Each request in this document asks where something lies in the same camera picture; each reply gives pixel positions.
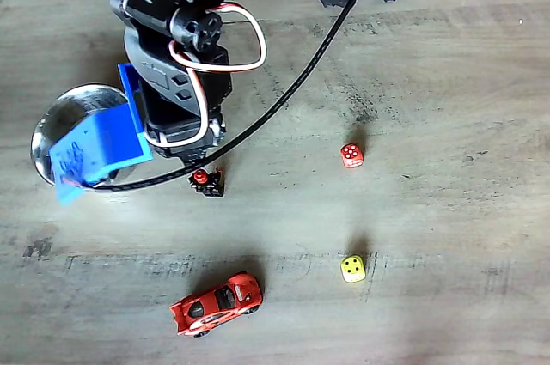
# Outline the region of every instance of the car windshield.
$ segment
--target car windshield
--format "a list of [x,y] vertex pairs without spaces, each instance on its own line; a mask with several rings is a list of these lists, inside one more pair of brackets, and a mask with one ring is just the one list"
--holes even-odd
[[221,310],[233,309],[235,307],[235,295],[229,286],[224,286],[214,292],[217,305]]
[[203,310],[203,305],[199,301],[196,301],[189,307],[189,312],[187,313],[191,318],[200,318],[205,314]]

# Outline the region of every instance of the black robot bracket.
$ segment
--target black robot bracket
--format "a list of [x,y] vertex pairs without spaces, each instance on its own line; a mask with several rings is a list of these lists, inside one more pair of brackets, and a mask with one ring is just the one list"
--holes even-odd
[[[113,12],[125,23],[125,50],[140,75],[145,131],[170,143],[189,139],[200,127],[199,103],[184,66],[171,57],[175,40],[183,52],[201,63],[228,64],[228,52],[217,45],[222,20],[208,9],[223,0],[111,0]],[[201,159],[223,138],[221,103],[231,93],[229,73],[197,71],[208,105],[209,127],[198,141],[179,147],[154,147],[164,157],[185,163]]]

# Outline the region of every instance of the wood grain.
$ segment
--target wood grain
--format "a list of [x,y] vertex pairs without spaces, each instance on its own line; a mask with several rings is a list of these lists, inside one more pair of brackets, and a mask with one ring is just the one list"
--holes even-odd
[[[234,75],[228,137],[338,14],[236,1],[269,56]],[[361,0],[288,106],[218,163],[223,200],[182,180],[58,205],[30,135],[65,90],[119,87],[122,23],[108,0],[0,0],[0,31],[0,362],[550,362],[549,0]],[[257,52],[245,23],[223,45],[234,62]],[[366,148],[353,171],[351,139]],[[23,258],[35,244],[47,252]],[[369,263],[357,286],[339,276],[348,252]],[[177,338],[168,305],[242,269],[262,277],[263,308]]]

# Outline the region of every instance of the black cable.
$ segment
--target black cable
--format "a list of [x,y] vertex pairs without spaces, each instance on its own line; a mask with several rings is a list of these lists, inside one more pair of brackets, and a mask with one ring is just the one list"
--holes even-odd
[[204,159],[194,162],[192,165],[183,167],[178,170],[174,170],[173,172],[162,174],[161,176],[156,176],[151,179],[140,180],[138,182],[126,183],[123,185],[97,186],[97,187],[92,187],[92,189],[95,191],[125,192],[125,191],[133,191],[136,189],[142,189],[144,187],[160,185],[161,183],[178,179],[191,172],[199,170],[200,168],[205,167],[206,165],[209,165],[212,162],[214,162],[216,159],[222,157],[233,148],[237,147],[245,139],[252,136],[252,134],[256,132],[261,126],[263,126],[269,119],[271,119],[273,115],[276,112],[278,112],[281,107],[284,106],[284,103],[286,103],[290,99],[290,97],[292,97],[292,95],[300,88],[300,86],[302,86],[302,84],[306,81],[306,79],[311,74],[315,66],[321,60],[321,57],[323,56],[323,54],[325,54],[325,52],[327,51],[327,48],[333,41],[334,36],[342,27],[342,24],[344,23],[345,18],[350,14],[351,9],[353,9],[353,6],[355,6],[356,2],[357,0],[349,0],[345,4],[345,7],[340,12],[338,18],[334,22],[327,36],[325,37],[325,39],[322,41],[321,45],[317,49],[317,52],[315,52],[314,56],[309,61],[308,65],[302,70],[302,73],[300,73],[300,76],[298,76],[298,78],[290,85],[288,90],[284,92],[283,95],[254,123],[252,123],[247,129],[242,131],[235,138],[233,138],[232,140],[224,144],[224,146],[222,146],[220,149],[216,150],[211,155],[206,156]]

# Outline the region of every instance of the blue plastic part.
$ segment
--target blue plastic part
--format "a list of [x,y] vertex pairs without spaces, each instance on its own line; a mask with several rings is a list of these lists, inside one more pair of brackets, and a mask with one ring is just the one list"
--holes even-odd
[[69,204],[113,170],[153,158],[144,137],[133,93],[138,74],[130,64],[119,65],[128,104],[94,112],[50,149],[56,193]]
[[153,156],[150,153],[151,150],[149,144],[145,139],[144,127],[142,125],[141,118],[139,117],[138,106],[136,105],[136,99],[134,97],[134,94],[139,92],[139,74],[131,63],[121,63],[118,67],[120,81],[122,81],[122,87],[124,88],[126,99],[128,99],[131,119],[134,121],[134,125],[136,126],[137,139],[139,139],[139,143],[143,147],[144,152],[149,152],[150,159],[152,159]]

